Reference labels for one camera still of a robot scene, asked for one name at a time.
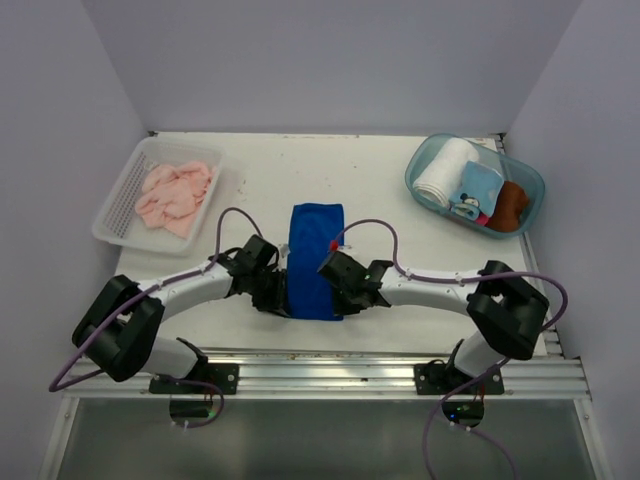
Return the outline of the pink towel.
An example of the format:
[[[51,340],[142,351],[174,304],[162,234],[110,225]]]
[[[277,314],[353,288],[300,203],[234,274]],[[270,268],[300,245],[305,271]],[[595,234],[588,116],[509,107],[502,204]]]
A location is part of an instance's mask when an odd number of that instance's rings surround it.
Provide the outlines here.
[[[143,181],[135,212],[147,228],[187,239],[215,175],[216,168],[202,161],[161,164]]]

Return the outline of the teal transparent plastic tub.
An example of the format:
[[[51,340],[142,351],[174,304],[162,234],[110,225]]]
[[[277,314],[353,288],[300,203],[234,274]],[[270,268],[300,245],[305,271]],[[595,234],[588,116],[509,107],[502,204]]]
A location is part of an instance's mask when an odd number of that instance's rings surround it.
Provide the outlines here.
[[[530,203],[528,207],[524,210],[523,214],[520,217],[520,227],[518,230],[512,233],[501,233],[494,230],[491,230],[487,227],[481,227],[476,225],[474,221],[470,221],[462,216],[459,216],[453,213],[450,210],[450,203],[448,208],[443,208],[436,203],[429,201],[428,199],[422,197],[418,193],[416,193],[412,187],[410,186],[410,167],[412,165],[412,160],[414,159],[414,155],[419,150],[421,146],[424,145],[424,142],[429,138],[447,138],[447,137],[457,137],[461,139],[465,139],[472,143],[472,145],[479,152],[479,160],[477,163],[483,164],[486,167],[492,168],[496,170],[505,181],[511,181],[518,184],[521,188],[523,188],[529,197]],[[526,230],[532,225],[535,220],[545,195],[545,183],[542,179],[541,175],[533,169],[531,166],[519,161],[515,160],[509,156],[507,156],[501,147],[498,146],[498,142],[494,139],[489,138],[464,138],[459,137],[453,134],[441,133],[435,134],[428,137],[426,140],[422,142],[422,144],[417,148],[415,153],[413,154],[409,164],[406,168],[404,180],[407,189],[409,190],[411,196],[414,200],[421,206],[425,207],[427,210],[437,213],[444,218],[451,220],[455,223],[458,223],[464,227],[467,227],[473,231],[482,233],[491,238],[495,239],[507,239],[515,236],[519,236],[526,232]]]

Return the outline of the aluminium rail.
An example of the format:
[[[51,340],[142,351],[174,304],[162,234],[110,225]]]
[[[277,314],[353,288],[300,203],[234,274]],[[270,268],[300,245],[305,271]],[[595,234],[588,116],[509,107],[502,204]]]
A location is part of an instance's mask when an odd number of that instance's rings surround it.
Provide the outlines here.
[[[315,351],[204,351],[214,364],[235,364],[234,399],[420,399],[414,368],[433,356],[409,353]],[[500,373],[504,393],[488,400],[586,400],[590,388],[582,364],[560,356],[510,361]]]

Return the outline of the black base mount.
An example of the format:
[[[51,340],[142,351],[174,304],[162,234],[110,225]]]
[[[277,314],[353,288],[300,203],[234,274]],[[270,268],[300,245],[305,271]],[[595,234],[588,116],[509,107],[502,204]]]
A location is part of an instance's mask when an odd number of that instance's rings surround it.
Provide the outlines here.
[[[184,378],[169,380],[158,376],[150,381],[149,392],[166,395],[197,395],[213,393],[210,384],[224,395],[234,395],[240,378],[236,363],[202,363],[196,365]]]
[[[452,360],[444,362],[441,359],[436,359],[413,366],[413,380],[418,395],[444,396],[472,379],[472,376],[457,370]],[[471,396],[502,395],[504,393],[505,388],[500,372],[492,373],[458,392],[459,395]]]

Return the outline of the white rolled towel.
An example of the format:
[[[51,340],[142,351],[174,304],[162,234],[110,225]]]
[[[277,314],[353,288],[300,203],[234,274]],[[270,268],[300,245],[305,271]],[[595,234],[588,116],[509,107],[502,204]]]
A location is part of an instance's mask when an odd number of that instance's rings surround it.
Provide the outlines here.
[[[422,197],[448,208],[466,165],[478,160],[479,152],[465,139],[429,138],[414,155],[409,184]]]

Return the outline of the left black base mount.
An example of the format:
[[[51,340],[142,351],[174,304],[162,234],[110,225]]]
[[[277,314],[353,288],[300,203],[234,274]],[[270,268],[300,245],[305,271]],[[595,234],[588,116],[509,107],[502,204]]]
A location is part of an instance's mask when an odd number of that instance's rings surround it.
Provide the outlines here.
[[[240,378],[236,363],[202,363],[196,365],[184,378],[169,380],[158,376],[150,381],[149,392],[166,395],[197,395],[213,393],[210,384],[224,395],[234,395]]]

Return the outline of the light blue cartoon towel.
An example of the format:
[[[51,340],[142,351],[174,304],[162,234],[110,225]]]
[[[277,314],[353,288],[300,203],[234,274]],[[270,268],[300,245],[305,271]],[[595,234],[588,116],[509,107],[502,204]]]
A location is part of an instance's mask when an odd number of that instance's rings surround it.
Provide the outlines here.
[[[504,179],[496,170],[477,162],[468,162],[460,185],[449,197],[450,210],[476,222],[493,216]]]

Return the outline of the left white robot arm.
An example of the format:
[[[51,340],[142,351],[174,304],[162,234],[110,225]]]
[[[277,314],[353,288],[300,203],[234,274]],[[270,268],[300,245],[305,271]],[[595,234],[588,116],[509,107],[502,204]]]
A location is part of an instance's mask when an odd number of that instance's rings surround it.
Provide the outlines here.
[[[115,276],[74,330],[72,343],[116,382],[145,372],[197,392],[213,381],[208,360],[187,340],[159,337],[160,325],[200,304],[243,294],[254,309],[288,317],[286,272],[277,266],[278,255],[273,244],[253,235],[244,246],[174,276],[144,282]]]

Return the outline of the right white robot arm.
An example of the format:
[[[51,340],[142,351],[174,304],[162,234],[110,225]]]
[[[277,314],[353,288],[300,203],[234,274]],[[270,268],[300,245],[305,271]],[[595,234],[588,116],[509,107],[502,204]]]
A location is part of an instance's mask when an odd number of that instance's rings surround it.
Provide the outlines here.
[[[416,306],[469,317],[476,332],[458,342],[438,374],[461,393],[501,361],[531,359],[549,309],[546,296],[500,261],[462,273],[402,274],[390,261],[374,260],[365,267],[335,251],[318,273],[331,286],[334,310],[342,316],[373,307]]]

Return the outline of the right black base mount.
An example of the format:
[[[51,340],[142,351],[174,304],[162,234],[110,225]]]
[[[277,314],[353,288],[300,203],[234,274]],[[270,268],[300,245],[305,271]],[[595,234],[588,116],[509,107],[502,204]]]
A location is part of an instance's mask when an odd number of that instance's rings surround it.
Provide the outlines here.
[[[418,395],[444,396],[472,379],[472,376],[457,370],[452,360],[444,362],[441,359],[436,359],[413,366],[413,380]],[[504,393],[505,388],[500,372],[492,373],[458,392],[459,395],[471,396],[502,395]]]

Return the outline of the brown rolled towel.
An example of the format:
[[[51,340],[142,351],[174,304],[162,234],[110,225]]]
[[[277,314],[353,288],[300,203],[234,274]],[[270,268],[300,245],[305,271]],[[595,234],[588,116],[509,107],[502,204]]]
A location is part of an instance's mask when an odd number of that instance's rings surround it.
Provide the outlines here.
[[[514,182],[505,181],[486,227],[501,233],[515,232],[520,227],[520,217],[529,203],[529,197],[523,188]]]

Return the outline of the white plastic basket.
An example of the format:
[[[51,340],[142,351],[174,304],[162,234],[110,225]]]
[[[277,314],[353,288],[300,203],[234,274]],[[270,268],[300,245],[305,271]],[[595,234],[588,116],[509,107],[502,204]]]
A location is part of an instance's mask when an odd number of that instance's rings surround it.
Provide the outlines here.
[[[124,170],[111,189],[94,221],[95,238],[110,244],[167,255],[185,255],[193,247],[212,202],[216,183],[222,172],[223,153],[215,147],[176,140],[149,137],[142,140],[131,154]],[[165,229],[149,229],[135,212],[146,176],[157,166],[180,166],[202,161],[216,168],[215,179],[187,239]]]

